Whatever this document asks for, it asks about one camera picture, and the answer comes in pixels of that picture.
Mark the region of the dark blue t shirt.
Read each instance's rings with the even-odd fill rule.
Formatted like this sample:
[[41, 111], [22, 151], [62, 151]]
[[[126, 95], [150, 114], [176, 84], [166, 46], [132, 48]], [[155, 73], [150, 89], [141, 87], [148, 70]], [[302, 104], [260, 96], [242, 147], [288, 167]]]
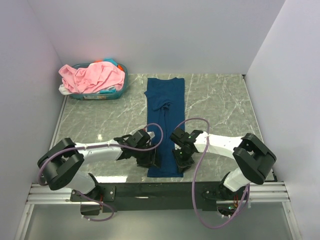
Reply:
[[185, 79], [148, 78], [147, 89], [144, 92], [147, 99], [147, 123], [158, 124], [163, 131], [161, 134], [157, 126], [151, 125], [147, 129], [155, 133], [152, 143], [159, 141], [156, 153], [160, 167], [152, 166], [147, 172], [149, 178], [181, 178], [172, 150], [175, 149], [170, 135], [176, 126], [185, 120]]

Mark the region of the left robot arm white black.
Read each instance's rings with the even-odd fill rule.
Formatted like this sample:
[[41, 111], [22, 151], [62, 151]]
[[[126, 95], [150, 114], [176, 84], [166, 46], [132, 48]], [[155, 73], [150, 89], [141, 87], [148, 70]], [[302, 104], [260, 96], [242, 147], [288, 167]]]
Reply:
[[38, 183], [52, 191], [72, 189], [88, 201], [102, 200], [104, 193], [97, 179], [91, 173], [80, 171], [80, 167], [84, 163], [135, 158], [139, 167], [159, 168], [161, 161], [157, 146], [152, 143], [154, 136], [153, 132], [139, 129], [134, 134], [100, 143], [76, 143], [64, 138], [38, 160]]

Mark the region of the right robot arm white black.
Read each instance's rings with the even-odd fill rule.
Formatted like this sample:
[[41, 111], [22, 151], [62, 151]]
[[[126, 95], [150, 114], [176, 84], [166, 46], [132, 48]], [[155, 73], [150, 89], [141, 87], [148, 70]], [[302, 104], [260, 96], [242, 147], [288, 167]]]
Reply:
[[217, 187], [208, 191], [207, 197], [213, 200], [230, 200], [250, 183], [262, 185], [277, 160], [276, 155], [253, 133], [229, 137], [202, 130], [188, 133], [178, 127], [170, 139], [174, 142], [174, 159], [182, 173], [195, 163], [192, 158], [194, 153], [216, 154], [235, 160], [238, 167], [228, 172]]

